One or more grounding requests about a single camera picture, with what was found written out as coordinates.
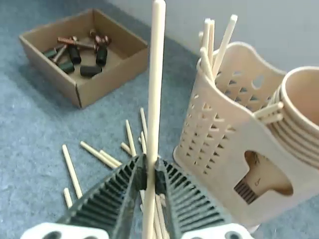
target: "metal screw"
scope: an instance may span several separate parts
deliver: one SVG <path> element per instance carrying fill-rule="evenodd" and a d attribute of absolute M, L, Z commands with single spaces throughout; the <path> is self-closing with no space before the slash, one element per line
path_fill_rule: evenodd
<path fill-rule="evenodd" d="M 92 49 L 97 51 L 98 45 L 97 44 L 90 44 L 90 43 L 85 43 L 81 41 L 75 41 L 72 39 L 64 38 L 64 37 L 58 37 L 57 41 L 60 43 L 68 44 L 68 45 L 74 45 L 74 46 L 79 46 L 82 48 L 87 48 L 87 49 Z"/>
<path fill-rule="evenodd" d="M 63 45 L 59 50 L 58 53 L 55 55 L 55 57 L 52 59 L 54 64 L 57 64 L 58 61 L 60 60 L 61 56 L 65 52 L 66 48 L 68 47 L 67 44 Z"/>

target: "copper bolt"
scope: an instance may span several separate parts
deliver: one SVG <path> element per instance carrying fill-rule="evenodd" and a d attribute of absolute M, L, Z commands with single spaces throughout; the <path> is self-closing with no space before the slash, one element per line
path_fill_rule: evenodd
<path fill-rule="evenodd" d="M 74 41 L 72 39 L 64 38 L 64 37 L 58 37 L 58 42 L 68 44 L 68 45 L 74 45 L 74 46 L 79 46 L 82 48 L 87 48 L 87 49 L 92 49 L 92 50 L 97 50 L 98 46 L 97 44 L 90 44 L 90 43 L 85 43 L 81 41 Z"/>

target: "black cylinder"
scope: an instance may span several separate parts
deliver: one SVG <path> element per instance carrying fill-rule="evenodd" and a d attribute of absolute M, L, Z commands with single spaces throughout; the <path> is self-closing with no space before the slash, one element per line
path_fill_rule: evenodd
<path fill-rule="evenodd" d="M 106 58 L 108 57 L 108 49 L 106 46 L 99 46 L 98 52 L 96 53 L 96 64 L 98 66 L 105 66 Z"/>
<path fill-rule="evenodd" d="M 80 68 L 80 74 L 84 77 L 93 77 L 101 72 L 102 68 L 99 66 L 81 66 Z"/>
<path fill-rule="evenodd" d="M 81 63 L 81 55 L 77 46 L 69 45 L 68 52 L 70 56 L 70 60 L 74 65 L 78 65 Z"/>

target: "hole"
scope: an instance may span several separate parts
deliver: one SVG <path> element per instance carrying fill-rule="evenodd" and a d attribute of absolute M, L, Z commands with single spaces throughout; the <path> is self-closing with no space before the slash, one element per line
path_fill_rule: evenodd
<path fill-rule="evenodd" d="M 204 115 L 203 113 L 201 114 L 201 118 L 202 118 L 203 120 L 207 119 L 206 115 Z"/>
<path fill-rule="evenodd" d="M 236 130 L 231 126 L 229 125 L 226 129 L 227 132 L 235 132 Z"/>
<path fill-rule="evenodd" d="M 45 235 L 42 239 L 60 239 L 62 237 L 61 232 L 59 231 L 54 231 L 50 232 L 47 235 Z"/>
<path fill-rule="evenodd" d="M 204 109 L 204 110 L 210 110 L 211 107 L 210 107 L 207 103 L 204 103 L 203 109 Z"/>
<path fill-rule="evenodd" d="M 241 75 L 241 71 L 234 71 L 233 76 L 240 76 Z"/>
<path fill-rule="evenodd" d="M 264 76 L 260 75 L 255 80 L 253 80 L 252 85 L 254 89 L 259 89 L 264 83 Z"/>
<path fill-rule="evenodd" d="M 237 232 L 227 232 L 225 234 L 225 238 L 226 239 L 243 239 L 242 236 L 238 234 Z"/>
<path fill-rule="evenodd" d="M 285 196 L 293 195 L 293 187 L 288 177 L 267 157 L 250 150 L 245 152 L 244 157 L 249 171 L 234 190 L 247 204 L 251 204 L 269 190 Z"/>
<path fill-rule="evenodd" d="M 242 87 L 242 88 L 240 88 L 240 93 L 244 93 L 244 92 L 247 92 L 248 90 L 247 90 L 247 88 L 245 88 L 245 87 Z"/>
<path fill-rule="evenodd" d="M 213 130 L 218 130 L 218 128 L 214 124 L 212 124 L 210 128 L 213 129 Z"/>
<path fill-rule="evenodd" d="M 250 98 L 250 101 L 257 101 L 257 100 L 258 100 L 258 98 L 256 96 L 254 96 L 254 95 L 252 95 L 251 98 Z"/>
<path fill-rule="evenodd" d="M 235 85 L 235 84 L 237 84 L 237 82 L 236 82 L 236 81 L 234 81 L 234 80 L 230 80 L 228 85 Z"/>

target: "perforated wooden holder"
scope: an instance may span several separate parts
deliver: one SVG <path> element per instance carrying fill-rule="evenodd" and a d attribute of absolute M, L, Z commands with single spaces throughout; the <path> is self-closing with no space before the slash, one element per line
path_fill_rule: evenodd
<path fill-rule="evenodd" d="M 216 82 L 200 62 L 175 161 L 248 228 L 317 195 L 318 169 L 288 152 L 256 118 L 286 73 L 242 42 L 228 45 Z"/>

